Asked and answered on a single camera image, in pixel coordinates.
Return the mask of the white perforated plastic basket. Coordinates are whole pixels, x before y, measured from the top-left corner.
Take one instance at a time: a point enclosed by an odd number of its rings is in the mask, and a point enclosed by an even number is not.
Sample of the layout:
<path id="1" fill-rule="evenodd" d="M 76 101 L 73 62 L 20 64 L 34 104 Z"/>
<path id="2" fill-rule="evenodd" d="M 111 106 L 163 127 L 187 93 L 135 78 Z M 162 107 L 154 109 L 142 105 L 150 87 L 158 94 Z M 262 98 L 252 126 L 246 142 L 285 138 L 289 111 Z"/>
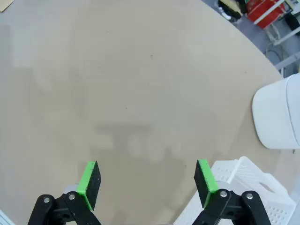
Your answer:
<path id="1" fill-rule="evenodd" d="M 217 160 L 211 171 L 219 188 L 232 190 L 238 195 L 249 190 L 256 191 L 271 225 L 291 224 L 296 202 L 279 181 L 270 173 L 263 172 L 246 156 L 234 160 Z"/>

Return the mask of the white cylindrical bin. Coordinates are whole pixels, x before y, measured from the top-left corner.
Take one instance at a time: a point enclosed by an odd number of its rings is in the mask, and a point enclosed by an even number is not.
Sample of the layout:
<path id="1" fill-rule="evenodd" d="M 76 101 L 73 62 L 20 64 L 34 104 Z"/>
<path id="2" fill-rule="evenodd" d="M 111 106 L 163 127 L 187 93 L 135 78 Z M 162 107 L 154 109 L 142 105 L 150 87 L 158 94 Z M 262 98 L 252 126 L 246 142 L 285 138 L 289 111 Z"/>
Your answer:
<path id="1" fill-rule="evenodd" d="M 300 73 L 260 88 L 252 101 L 257 136 L 268 149 L 300 149 Z"/>

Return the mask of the red box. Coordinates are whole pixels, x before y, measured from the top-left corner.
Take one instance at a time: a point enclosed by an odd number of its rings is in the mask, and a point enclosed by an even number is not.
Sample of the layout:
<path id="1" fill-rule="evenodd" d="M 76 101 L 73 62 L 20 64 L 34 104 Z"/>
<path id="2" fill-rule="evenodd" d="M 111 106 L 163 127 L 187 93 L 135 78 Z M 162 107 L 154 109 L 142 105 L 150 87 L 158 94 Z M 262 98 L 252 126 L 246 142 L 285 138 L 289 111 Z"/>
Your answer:
<path id="1" fill-rule="evenodd" d="M 265 29 L 286 12 L 285 0 L 247 0 L 247 17 Z"/>

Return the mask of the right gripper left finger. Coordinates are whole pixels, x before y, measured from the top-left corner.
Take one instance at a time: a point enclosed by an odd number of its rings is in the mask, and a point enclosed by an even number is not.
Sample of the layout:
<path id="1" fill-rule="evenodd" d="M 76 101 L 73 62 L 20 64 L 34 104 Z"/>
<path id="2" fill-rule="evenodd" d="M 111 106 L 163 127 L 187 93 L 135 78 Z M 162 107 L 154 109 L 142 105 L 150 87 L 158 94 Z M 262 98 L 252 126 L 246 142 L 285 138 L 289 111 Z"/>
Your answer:
<path id="1" fill-rule="evenodd" d="M 28 225 L 101 225 L 93 211 L 101 184 L 97 161 L 87 163 L 78 185 L 60 197 L 44 194 L 37 198 Z"/>

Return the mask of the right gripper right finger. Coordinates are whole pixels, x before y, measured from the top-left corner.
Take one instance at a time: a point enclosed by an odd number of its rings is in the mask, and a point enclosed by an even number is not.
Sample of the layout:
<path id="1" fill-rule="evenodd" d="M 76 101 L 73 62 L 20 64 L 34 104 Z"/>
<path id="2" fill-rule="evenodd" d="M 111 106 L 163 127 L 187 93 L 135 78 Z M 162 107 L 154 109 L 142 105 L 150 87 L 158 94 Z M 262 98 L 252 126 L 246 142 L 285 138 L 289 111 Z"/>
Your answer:
<path id="1" fill-rule="evenodd" d="M 203 211 L 192 225 L 218 225 L 222 219 L 233 225 L 271 225 L 259 194 L 246 191 L 238 195 L 219 188 L 206 159 L 197 160 L 194 180 Z"/>

